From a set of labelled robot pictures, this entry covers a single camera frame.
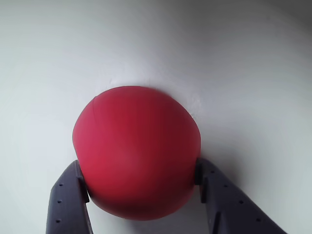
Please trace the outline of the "blue-grey gripper finger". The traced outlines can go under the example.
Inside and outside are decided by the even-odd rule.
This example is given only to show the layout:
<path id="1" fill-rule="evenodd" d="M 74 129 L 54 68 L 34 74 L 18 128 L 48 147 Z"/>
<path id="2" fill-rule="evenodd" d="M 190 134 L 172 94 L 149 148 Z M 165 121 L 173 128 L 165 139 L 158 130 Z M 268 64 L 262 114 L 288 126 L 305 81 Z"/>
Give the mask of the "blue-grey gripper finger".
<path id="1" fill-rule="evenodd" d="M 286 234 L 209 160 L 196 160 L 195 185 L 210 234 Z"/>
<path id="2" fill-rule="evenodd" d="M 92 234 L 86 203 L 89 196 L 79 162 L 73 161 L 50 192 L 47 234 Z"/>

